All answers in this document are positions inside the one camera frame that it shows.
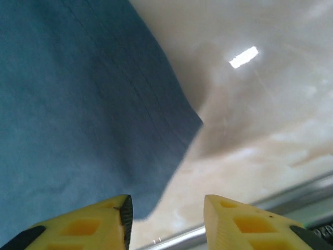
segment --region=yellow plastic part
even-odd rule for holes
[[[120,195],[35,224],[46,230],[26,250],[125,250]]]
[[[218,195],[204,199],[210,250],[312,250],[289,228],[299,222]]]

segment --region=blue cloth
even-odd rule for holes
[[[131,194],[149,215],[201,126],[125,0],[0,1],[0,245]]]

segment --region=metal rail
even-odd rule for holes
[[[260,209],[285,215],[307,205],[333,196],[333,171],[311,181],[302,183],[252,205]],[[206,230],[201,224],[157,244],[138,250],[184,250],[206,243]]]

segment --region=blue fabric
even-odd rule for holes
[[[126,193],[149,215],[201,126],[125,0],[0,1],[0,245]]]

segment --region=marble surface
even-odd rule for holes
[[[205,194],[250,203],[333,169],[332,1],[131,3],[204,122],[132,249],[201,223]]]

